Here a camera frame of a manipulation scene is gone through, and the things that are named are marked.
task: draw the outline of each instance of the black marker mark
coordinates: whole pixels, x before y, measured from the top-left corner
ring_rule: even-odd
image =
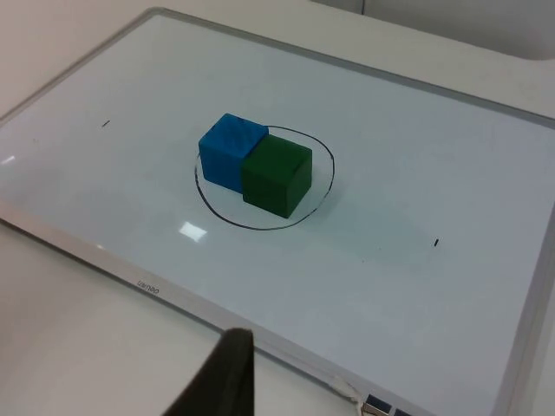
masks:
[[[206,199],[205,194],[202,192],[202,190],[200,189],[200,184],[199,184],[199,160],[200,160],[200,153],[197,155],[197,163],[194,166],[194,182],[197,186],[197,191],[199,192],[200,197],[202,198],[202,201],[205,203],[206,207],[210,210],[210,212],[212,214],[214,214],[216,217],[218,217],[219,219],[226,221],[228,224],[231,225],[235,225],[236,227],[239,228],[245,228],[246,230],[253,230],[253,231],[275,231],[275,230],[284,230],[286,228],[291,228],[293,225],[297,225],[302,223],[306,218],[308,218],[309,216],[311,216],[314,212],[316,212],[318,210],[318,208],[320,208],[323,204],[323,201],[325,201],[325,199],[328,197],[328,195],[330,195],[331,192],[331,187],[333,186],[333,181],[336,178],[336,158],[334,157],[333,153],[331,152],[330,148],[327,147],[321,140],[317,139],[314,136],[310,136],[307,133],[302,133],[299,132],[298,130],[294,130],[292,128],[288,128],[288,127],[280,127],[280,126],[267,126],[268,128],[277,128],[277,129],[282,129],[282,130],[287,130],[289,132],[293,132],[293,133],[297,133],[297,134],[301,134],[305,137],[308,137],[309,139],[313,139],[314,141],[316,141],[317,143],[319,143],[325,150],[326,152],[328,152],[328,155],[331,158],[331,181],[330,181],[330,186],[328,187],[328,191],[325,193],[325,195],[323,196],[322,200],[320,201],[320,203],[318,204],[318,206],[316,208],[314,208],[311,212],[309,212],[308,214],[306,214],[304,217],[302,217],[301,219],[299,219],[298,221],[296,221],[293,224],[288,224],[288,225],[282,225],[279,227],[270,227],[270,228],[258,228],[258,227],[251,227],[250,225],[246,225],[246,224],[241,224],[241,223],[236,223],[235,221],[231,221],[230,219],[224,217],[222,214],[220,214],[219,212],[217,212],[208,202],[208,200]]]

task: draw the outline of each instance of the black object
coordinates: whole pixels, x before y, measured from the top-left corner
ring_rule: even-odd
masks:
[[[368,398],[366,399],[366,403],[386,414],[389,414],[389,411],[391,410],[391,405],[389,403],[378,399],[372,394],[369,394]]]
[[[193,381],[164,416],[254,416],[252,332],[224,332]]]

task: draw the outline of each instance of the white table surface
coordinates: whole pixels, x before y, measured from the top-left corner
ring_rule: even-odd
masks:
[[[266,1],[235,0],[227,3],[250,7],[226,17],[231,19],[226,22],[222,18],[222,9],[226,7],[223,1],[163,3],[176,10],[224,20],[236,27],[243,27],[242,22],[246,20],[268,20],[278,10],[275,4]],[[334,19],[338,28],[374,24],[364,17],[298,0],[283,3],[298,3],[302,11],[299,15],[304,19],[311,11],[324,21]],[[0,114],[148,5],[146,1],[126,0],[101,0],[93,4],[85,0],[2,3]],[[245,19],[246,15],[256,18]],[[305,45],[314,42],[318,25],[310,29],[297,31],[298,42]],[[343,33],[343,39],[335,46],[355,46],[356,41],[349,38],[351,35]],[[433,36],[421,36],[423,42],[427,39],[438,42]],[[493,61],[501,59],[499,54],[462,48],[457,43],[454,47],[467,50],[466,57],[471,63],[487,55]],[[361,48],[345,50],[345,53],[345,57],[357,55],[359,62],[370,55],[367,49]],[[512,99],[517,102],[519,97],[515,95]],[[522,104],[526,107],[529,103],[524,100]],[[0,246],[3,247],[0,250],[2,414],[63,415],[75,414],[78,408],[88,409],[89,413],[81,414],[160,413],[193,376],[217,338],[197,322],[4,227],[0,228]],[[549,414],[549,409],[555,407],[555,399],[550,394],[555,387],[555,341],[549,342],[553,315],[552,302],[541,332],[539,351],[530,362],[532,376],[522,379],[522,414],[530,414],[529,406],[533,406],[534,415]],[[346,401],[261,357],[257,358],[257,377],[259,414],[353,412]],[[280,397],[289,399],[279,401]]]

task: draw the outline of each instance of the drawn circle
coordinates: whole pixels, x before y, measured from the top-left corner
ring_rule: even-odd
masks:
[[[319,139],[298,130],[268,126],[270,133],[312,149],[312,186],[289,218],[281,218],[243,202],[236,192],[204,179],[200,155],[194,167],[194,180],[202,201],[219,219],[228,224],[253,231],[276,231],[302,223],[320,208],[331,192],[336,176],[336,161],[331,150]]]

